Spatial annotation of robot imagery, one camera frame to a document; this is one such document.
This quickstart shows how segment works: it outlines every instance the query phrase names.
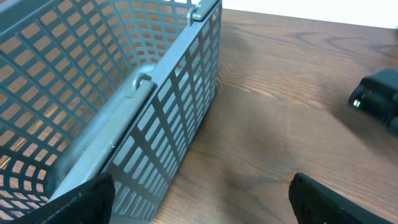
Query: wood grain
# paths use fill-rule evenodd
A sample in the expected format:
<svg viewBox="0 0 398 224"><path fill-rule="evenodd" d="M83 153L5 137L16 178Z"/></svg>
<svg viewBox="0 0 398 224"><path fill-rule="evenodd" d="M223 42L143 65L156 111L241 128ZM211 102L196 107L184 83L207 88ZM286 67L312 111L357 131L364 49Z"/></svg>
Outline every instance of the wood grain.
<svg viewBox="0 0 398 224"><path fill-rule="evenodd" d="M398 138L346 105L395 30L224 10L218 92L153 223L296 223L303 172L398 223Z"/></svg>

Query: plastic basket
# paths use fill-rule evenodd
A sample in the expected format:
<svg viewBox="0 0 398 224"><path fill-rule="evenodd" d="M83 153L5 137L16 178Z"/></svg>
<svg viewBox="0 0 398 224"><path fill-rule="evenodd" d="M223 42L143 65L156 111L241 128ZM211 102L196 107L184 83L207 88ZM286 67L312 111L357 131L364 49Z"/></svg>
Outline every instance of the plastic basket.
<svg viewBox="0 0 398 224"><path fill-rule="evenodd" d="M215 94L221 1L8 0L0 21L0 218L109 172L111 221L152 220Z"/></svg>

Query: tabletop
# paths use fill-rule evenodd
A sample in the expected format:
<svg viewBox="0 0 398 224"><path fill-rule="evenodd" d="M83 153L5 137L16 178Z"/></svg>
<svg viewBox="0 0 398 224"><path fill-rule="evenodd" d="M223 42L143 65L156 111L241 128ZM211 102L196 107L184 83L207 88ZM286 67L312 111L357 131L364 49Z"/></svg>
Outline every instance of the tabletop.
<svg viewBox="0 0 398 224"><path fill-rule="evenodd" d="M217 93L153 223L296 223L303 172L398 223L398 138L347 106L393 29L224 10Z"/></svg>

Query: basket hinge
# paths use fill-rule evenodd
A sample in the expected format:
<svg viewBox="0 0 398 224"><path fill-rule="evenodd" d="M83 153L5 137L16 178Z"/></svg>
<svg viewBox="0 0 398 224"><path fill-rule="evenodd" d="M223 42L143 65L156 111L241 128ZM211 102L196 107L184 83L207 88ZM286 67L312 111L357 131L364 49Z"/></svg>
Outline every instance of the basket hinge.
<svg viewBox="0 0 398 224"><path fill-rule="evenodd" d="M201 0L195 6L195 12L192 14L194 21L202 21L219 0Z"/></svg>

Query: brown wooden surface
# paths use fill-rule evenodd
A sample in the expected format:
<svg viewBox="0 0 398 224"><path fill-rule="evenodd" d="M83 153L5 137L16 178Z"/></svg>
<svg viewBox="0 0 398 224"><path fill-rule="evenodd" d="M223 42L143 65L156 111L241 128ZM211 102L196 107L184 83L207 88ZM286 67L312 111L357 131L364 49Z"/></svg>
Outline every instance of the brown wooden surface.
<svg viewBox="0 0 398 224"><path fill-rule="evenodd" d="M398 223L398 138L347 107L394 30L223 11L219 85L154 223L296 223L296 172Z"/></svg>

